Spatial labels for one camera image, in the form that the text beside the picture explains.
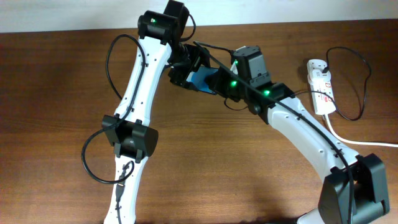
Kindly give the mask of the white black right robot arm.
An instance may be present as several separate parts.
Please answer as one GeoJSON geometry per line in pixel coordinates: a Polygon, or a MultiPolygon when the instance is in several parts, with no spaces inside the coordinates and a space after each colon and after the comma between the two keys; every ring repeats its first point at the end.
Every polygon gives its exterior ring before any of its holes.
{"type": "Polygon", "coordinates": [[[385,165],[361,156],[324,128],[283,83],[274,83],[258,47],[231,54],[231,68],[206,78],[210,90],[234,101],[282,133],[311,163],[323,187],[313,210],[287,223],[371,223],[390,210],[385,165]]]}

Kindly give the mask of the blue Galaxy smartphone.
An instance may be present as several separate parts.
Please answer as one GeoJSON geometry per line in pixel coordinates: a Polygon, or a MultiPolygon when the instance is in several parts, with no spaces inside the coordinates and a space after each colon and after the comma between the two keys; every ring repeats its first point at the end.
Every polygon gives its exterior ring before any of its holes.
{"type": "Polygon", "coordinates": [[[192,83],[196,91],[215,95],[216,93],[209,89],[209,85],[205,80],[211,78],[217,71],[217,68],[201,66],[196,72],[190,72],[186,81],[192,83]]]}

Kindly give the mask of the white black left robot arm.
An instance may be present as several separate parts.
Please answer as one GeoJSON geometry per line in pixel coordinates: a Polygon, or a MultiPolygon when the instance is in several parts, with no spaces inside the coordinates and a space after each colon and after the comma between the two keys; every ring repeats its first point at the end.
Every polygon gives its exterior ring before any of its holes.
{"type": "Polygon", "coordinates": [[[124,96],[102,127],[114,148],[116,173],[105,223],[134,223],[139,182],[153,155],[158,131],[151,128],[150,113],[159,80],[167,68],[170,81],[195,89],[188,77],[201,64],[200,51],[186,43],[183,32],[189,10],[184,3],[169,1],[164,12],[146,11],[138,20],[137,55],[124,96]]]}

